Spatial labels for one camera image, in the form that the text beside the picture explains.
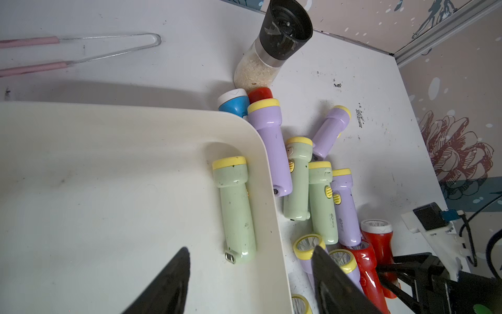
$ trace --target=flashlight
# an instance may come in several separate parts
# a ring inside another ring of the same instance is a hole
[[[354,255],[347,250],[338,249],[329,252],[329,257],[340,267],[340,269],[347,275],[347,277],[352,281],[355,286],[362,292],[361,287],[361,274],[359,272],[359,267],[355,261]]]
[[[382,219],[367,219],[361,222],[362,235],[373,246],[376,261],[379,265],[394,264],[391,249],[392,225]],[[400,287],[398,277],[394,273],[385,273],[384,276],[394,285]],[[384,288],[384,295],[390,299],[396,298],[392,291]]]
[[[275,196],[285,196],[293,190],[288,156],[281,133],[281,107],[275,98],[258,100],[247,107],[249,123],[258,131],[269,157],[270,174]]]
[[[338,238],[344,246],[355,246],[361,243],[359,220],[352,198],[352,174],[350,169],[333,170],[333,201],[335,203]]]
[[[314,274],[312,271],[312,254],[314,254],[314,249],[316,246],[320,246],[326,251],[326,244],[322,240],[320,235],[309,234],[306,236],[302,236],[298,240],[296,240],[293,245],[293,251],[295,251],[295,255],[300,261],[300,265],[304,272],[307,273],[307,276],[310,280],[310,285],[312,289],[315,291],[314,284]]]
[[[312,159],[312,141],[306,137],[292,137],[286,141],[293,192],[284,198],[284,217],[292,220],[310,218],[309,161]]]
[[[218,110],[237,115],[241,118],[247,116],[249,97],[242,88],[233,89],[218,97]]]
[[[377,274],[377,258],[370,243],[362,240],[359,245],[347,248],[352,252],[359,266],[362,291],[368,299],[384,314],[390,314],[384,297],[384,290]]]
[[[274,98],[272,96],[272,91],[268,87],[258,87],[250,91],[247,96],[249,97],[249,103],[257,102],[262,99]]]
[[[351,118],[349,109],[344,106],[335,106],[328,111],[326,119],[312,139],[314,142],[313,154],[324,160]]]
[[[291,302],[293,303],[293,314],[312,314],[310,304],[304,296],[292,294]]]
[[[226,239],[225,259],[232,264],[249,261],[255,256],[256,241],[245,185],[246,159],[235,156],[214,161],[213,177],[220,190]]]
[[[329,161],[309,163],[309,200],[314,232],[327,244],[338,242],[333,192],[329,184],[333,180]]]

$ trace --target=glass jar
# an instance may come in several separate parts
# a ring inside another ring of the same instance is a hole
[[[244,88],[248,93],[258,87],[270,87],[281,69],[280,66],[269,66],[260,59],[255,47],[257,41],[260,39],[257,38],[246,51],[233,75],[235,88]]]
[[[258,38],[235,69],[235,87],[246,92],[270,87],[281,66],[312,37],[312,31],[312,22],[298,2],[271,0]]]

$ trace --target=black grinder cap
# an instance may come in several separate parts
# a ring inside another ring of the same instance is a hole
[[[312,37],[312,22],[295,0],[271,0],[265,13],[260,42],[277,60],[286,60]]]

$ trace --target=pink tongs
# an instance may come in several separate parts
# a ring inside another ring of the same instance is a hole
[[[11,47],[21,47],[21,46],[59,44],[63,40],[98,39],[98,38],[102,39],[102,38],[143,36],[143,35],[153,36],[155,38],[155,42],[153,44],[149,44],[149,45],[145,45],[145,46],[138,46],[138,47],[133,47],[131,49],[110,52],[110,53],[107,53],[104,55],[90,57],[90,58],[81,59],[81,60],[60,61],[60,62],[43,63],[43,64],[37,64],[37,65],[19,66],[19,67],[9,68],[9,69],[0,69],[0,77],[25,74],[25,73],[32,73],[32,72],[41,72],[41,71],[63,69],[63,68],[67,68],[69,65],[76,64],[76,63],[82,63],[82,62],[87,62],[87,61],[104,59],[104,58],[108,58],[108,57],[119,56],[119,55],[123,55],[123,54],[130,53],[133,51],[138,51],[141,49],[147,49],[147,48],[159,46],[162,43],[162,38],[160,37],[159,34],[155,34],[155,33],[141,33],[141,34],[79,37],[79,38],[57,38],[56,36],[52,36],[52,37],[0,40],[0,49],[1,49],[1,48],[11,48]]]

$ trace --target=dirt stain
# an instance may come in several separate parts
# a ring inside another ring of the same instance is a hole
[[[11,100],[11,90],[9,89],[9,87],[8,87],[8,86],[7,86],[7,88],[5,89],[4,100],[5,100],[5,101],[9,101],[9,100]]]
[[[362,125],[364,124],[364,118],[362,117],[362,111],[359,109],[355,110],[357,114],[357,122],[359,123],[359,127],[362,128]]]

